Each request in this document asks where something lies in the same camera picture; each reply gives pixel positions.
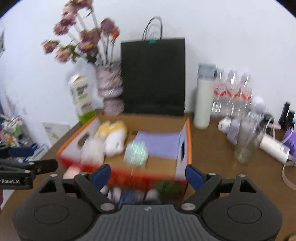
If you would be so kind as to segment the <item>white plush pouch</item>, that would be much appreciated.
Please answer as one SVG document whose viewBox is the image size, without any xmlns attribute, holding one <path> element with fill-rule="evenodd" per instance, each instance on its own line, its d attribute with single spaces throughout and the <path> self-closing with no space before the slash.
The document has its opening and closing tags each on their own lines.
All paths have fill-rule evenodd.
<svg viewBox="0 0 296 241">
<path fill-rule="evenodd" d="M 81 161 L 102 165 L 105 159 L 105 142 L 101 138 L 89 138 L 82 147 Z"/>
</svg>

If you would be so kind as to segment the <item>blue white plastic packet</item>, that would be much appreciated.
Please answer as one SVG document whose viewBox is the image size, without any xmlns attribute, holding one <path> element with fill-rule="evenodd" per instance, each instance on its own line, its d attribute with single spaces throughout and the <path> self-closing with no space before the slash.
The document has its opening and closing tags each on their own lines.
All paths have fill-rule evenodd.
<svg viewBox="0 0 296 241">
<path fill-rule="evenodd" d="M 123 190 L 119 199 L 119 205 L 135 204 L 143 201 L 145 193 L 138 190 Z"/>
</svg>

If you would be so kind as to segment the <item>bubble wrap bundle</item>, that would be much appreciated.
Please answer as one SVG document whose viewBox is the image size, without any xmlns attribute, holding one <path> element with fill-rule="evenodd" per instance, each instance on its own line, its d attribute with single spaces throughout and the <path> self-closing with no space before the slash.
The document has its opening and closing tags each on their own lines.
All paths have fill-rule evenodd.
<svg viewBox="0 0 296 241">
<path fill-rule="evenodd" d="M 148 160 L 148 149 L 144 142 L 130 142 L 126 149 L 123 160 L 129 165 L 143 166 Z"/>
</svg>

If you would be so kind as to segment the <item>yellow white plush toy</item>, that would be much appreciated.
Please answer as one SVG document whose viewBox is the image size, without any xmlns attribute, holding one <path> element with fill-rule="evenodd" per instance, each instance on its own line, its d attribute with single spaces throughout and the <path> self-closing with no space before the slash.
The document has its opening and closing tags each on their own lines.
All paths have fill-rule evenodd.
<svg viewBox="0 0 296 241">
<path fill-rule="evenodd" d="M 112 157 L 124 152 L 127 132 L 127 126 L 121 120 L 114 123 L 105 121 L 100 125 L 95 137 L 103 140 L 105 155 Z"/>
</svg>

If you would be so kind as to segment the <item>purple cloth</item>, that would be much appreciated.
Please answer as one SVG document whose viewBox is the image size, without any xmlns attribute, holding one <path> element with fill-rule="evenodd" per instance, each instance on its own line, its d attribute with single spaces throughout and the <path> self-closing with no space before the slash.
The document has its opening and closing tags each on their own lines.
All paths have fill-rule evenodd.
<svg viewBox="0 0 296 241">
<path fill-rule="evenodd" d="M 144 143 L 150 156 L 177 159 L 180 143 L 180 133 L 146 133 L 137 132 L 134 139 L 137 143 Z"/>
</svg>

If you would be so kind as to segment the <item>red artificial flower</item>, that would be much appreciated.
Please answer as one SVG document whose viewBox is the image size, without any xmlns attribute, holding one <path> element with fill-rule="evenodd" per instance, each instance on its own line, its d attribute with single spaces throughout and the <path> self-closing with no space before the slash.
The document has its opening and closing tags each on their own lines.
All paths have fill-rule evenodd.
<svg viewBox="0 0 296 241">
<path fill-rule="evenodd" d="M 178 183 L 169 181 L 155 183 L 154 189 L 164 197 L 177 197 L 180 193 L 182 193 L 182 189 Z"/>
</svg>

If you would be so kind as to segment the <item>red orange cardboard box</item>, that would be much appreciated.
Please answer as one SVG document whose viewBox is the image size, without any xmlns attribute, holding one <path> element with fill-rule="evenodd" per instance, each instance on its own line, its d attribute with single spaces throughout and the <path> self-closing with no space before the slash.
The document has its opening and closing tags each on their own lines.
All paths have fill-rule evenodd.
<svg viewBox="0 0 296 241">
<path fill-rule="evenodd" d="M 186 117 L 97 115 L 58 150 L 67 169 L 91 173 L 107 164 L 108 186 L 149 191 L 173 198 L 185 195 L 185 169 L 192 162 L 190 121 Z"/>
</svg>

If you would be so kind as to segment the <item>white charger adapter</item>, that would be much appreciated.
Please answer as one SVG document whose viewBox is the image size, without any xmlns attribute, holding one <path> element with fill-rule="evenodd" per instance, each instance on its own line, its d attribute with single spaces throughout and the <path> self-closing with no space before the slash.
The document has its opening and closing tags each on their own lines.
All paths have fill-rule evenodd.
<svg viewBox="0 0 296 241">
<path fill-rule="evenodd" d="M 218 130 L 223 133 L 228 133 L 231 126 L 232 118 L 225 117 L 218 123 Z"/>
</svg>

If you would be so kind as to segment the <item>white power strip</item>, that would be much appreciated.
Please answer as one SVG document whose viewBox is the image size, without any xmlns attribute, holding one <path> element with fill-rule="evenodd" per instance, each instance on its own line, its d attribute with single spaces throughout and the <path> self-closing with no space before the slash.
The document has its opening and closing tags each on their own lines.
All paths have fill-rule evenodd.
<svg viewBox="0 0 296 241">
<path fill-rule="evenodd" d="M 263 135 L 259 148 L 282 164 L 287 162 L 290 154 L 289 147 L 268 134 Z"/>
</svg>

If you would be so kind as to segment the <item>plastic water bottle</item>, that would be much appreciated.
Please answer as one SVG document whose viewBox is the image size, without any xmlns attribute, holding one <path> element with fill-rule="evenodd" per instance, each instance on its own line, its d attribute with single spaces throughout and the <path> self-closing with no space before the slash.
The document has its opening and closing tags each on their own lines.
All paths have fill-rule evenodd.
<svg viewBox="0 0 296 241">
<path fill-rule="evenodd" d="M 211 116 L 219 116 L 221 113 L 223 98 L 226 93 L 225 74 L 223 69 L 218 69 L 214 81 L 214 95 Z"/>
<path fill-rule="evenodd" d="M 244 73 L 240 80 L 240 105 L 239 111 L 243 111 L 248 107 L 248 104 L 252 98 L 252 84 L 251 84 L 251 75 Z"/>
<path fill-rule="evenodd" d="M 227 116 L 233 116 L 235 112 L 235 101 L 239 96 L 239 78 L 238 73 L 235 70 L 230 70 L 227 76 L 227 87 L 226 87 L 226 114 Z"/>
</svg>

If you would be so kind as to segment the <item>white green milk carton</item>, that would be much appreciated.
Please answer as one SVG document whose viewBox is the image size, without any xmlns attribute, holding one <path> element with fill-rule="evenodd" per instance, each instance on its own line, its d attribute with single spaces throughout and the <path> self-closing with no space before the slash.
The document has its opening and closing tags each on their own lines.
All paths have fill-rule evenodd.
<svg viewBox="0 0 296 241">
<path fill-rule="evenodd" d="M 88 78 L 76 74 L 70 78 L 68 84 L 79 122 L 84 125 L 96 115 Z"/>
</svg>

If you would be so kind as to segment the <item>white round lamp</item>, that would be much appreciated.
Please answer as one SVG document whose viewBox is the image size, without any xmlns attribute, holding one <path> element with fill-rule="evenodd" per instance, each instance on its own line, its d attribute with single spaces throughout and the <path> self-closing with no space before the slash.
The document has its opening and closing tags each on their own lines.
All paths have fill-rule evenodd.
<svg viewBox="0 0 296 241">
<path fill-rule="evenodd" d="M 266 104 L 261 96 L 253 96 L 250 102 L 250 109 L 253 113 L 262 114 L 264 113 Z"/>
</svg>

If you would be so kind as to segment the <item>black cosmetic bottles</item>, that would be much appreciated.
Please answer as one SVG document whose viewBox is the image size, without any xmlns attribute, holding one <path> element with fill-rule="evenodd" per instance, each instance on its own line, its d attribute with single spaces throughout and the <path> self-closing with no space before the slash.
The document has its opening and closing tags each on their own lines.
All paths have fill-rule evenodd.
<svg viewBox="0 0 296 241">
<path fill-rule="evenodd" d="M 281 116 L 278 120 L 282 130 L 287 130 L 288 128 L 294 127 L 294 116 L 295 111 L 290 109 L 290 102 L 287 101 L 283 106 Z"/>
</svg>

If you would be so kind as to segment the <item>white thermos bottle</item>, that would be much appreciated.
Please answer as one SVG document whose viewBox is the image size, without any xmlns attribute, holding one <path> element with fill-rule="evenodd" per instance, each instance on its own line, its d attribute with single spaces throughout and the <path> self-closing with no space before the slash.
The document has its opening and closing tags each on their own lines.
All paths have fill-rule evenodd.
<svg viewBox="0 0 296 241">
<path fill-rule="evenodd" d="M 215 65 L 199 64 L 197 73 L 194 126 L 200 130 L 207 129 L 210 123 L 215 77 Z"/>
</svg>

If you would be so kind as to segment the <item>dried pink flowers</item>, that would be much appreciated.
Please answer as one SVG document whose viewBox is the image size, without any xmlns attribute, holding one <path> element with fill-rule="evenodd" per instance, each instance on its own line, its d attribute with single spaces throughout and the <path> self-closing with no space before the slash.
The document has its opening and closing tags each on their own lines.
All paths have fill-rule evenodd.
<svg viewBox="0 0 296 241">
<path fill-rule="evenodd" d="M 67 1 L 53 33 L 58 37 L 67 35 L 71 42 L 63 45 L 59 40 L 45 40 L 41 44 L 45 54 L 55 52 L 55 60 L 60 63 L 83 58 L 97 67 L 113 63 L 114 45 L 120 29 L 110 18 L 97 20 L 93 1 Z"/>
</svg>

